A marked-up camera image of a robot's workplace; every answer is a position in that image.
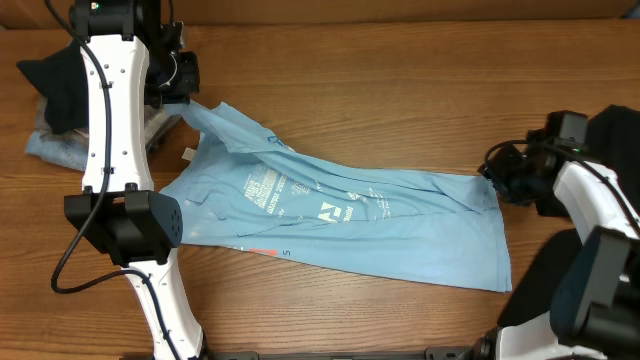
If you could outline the light blue t-shirt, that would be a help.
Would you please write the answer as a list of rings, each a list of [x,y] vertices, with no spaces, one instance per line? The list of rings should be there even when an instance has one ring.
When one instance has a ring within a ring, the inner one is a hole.
[[[293,150],[235,108],[174,104],[200,134],[165,188],[183,240],[390,279],[508,292],[496,193],[482,177],[351,168]]]

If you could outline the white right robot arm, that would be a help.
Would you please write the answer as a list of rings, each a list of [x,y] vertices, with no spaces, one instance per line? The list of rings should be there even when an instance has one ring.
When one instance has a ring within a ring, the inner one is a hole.
[[[498,326],[453,359],[636,359],[639,356],[639,216],[616,172],[587,146],[590,120],[548,115],[522,140],[492,146],[478,171],[502,199],[568,217],[581,241],[548,310]]]

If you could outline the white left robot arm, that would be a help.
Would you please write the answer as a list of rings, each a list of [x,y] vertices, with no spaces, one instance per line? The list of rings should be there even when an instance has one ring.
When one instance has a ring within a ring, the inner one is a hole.
[[[184,25],[161,19],[158,1],[77,1],[65,30],[78,41],[89,111],[81,194],[64,199],[78,233],[51,287],[81,239],[116,271],[74,292],[123,276],[149,326],[153,359],[208,359],[206,336],[190,308],[178,265],[184,225],[178,201],[156,191],[147,159],[144,109],[186,104],[200,85],[197,57],[184,49]]]

